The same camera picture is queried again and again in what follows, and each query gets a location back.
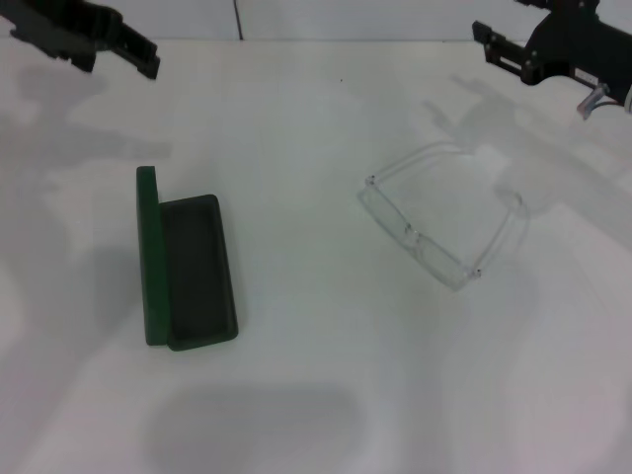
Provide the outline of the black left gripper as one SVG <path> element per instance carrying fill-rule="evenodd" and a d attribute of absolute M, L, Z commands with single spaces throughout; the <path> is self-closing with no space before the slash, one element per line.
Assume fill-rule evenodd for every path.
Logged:
<path fill-rule="evenodd" d="M 89 1 L 7 0 L 1 3 L 1 17 L 13 25 L 14 39 L 85 73 L 93 71 L 97 54 L 106 51 L 145 78 L 157 78 L 157 45 L 124 23 L 114 8 Z"/>

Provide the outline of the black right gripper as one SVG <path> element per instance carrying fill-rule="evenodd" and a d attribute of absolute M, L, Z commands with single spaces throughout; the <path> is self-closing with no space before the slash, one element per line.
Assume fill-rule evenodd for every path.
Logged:
<path fill-rule="evenodd" d="M 525 46 L 475 21 L 473 39 L 486 50 L 486 61 L 520 77 L 529 86 L 554 76 L 607 87 L 610 94 L 631 89 L 631 35 L 603 22 L 596 1 L 524 1 L 545 10 Z M 518 54 L 513 61 L 506 54 Z"/>

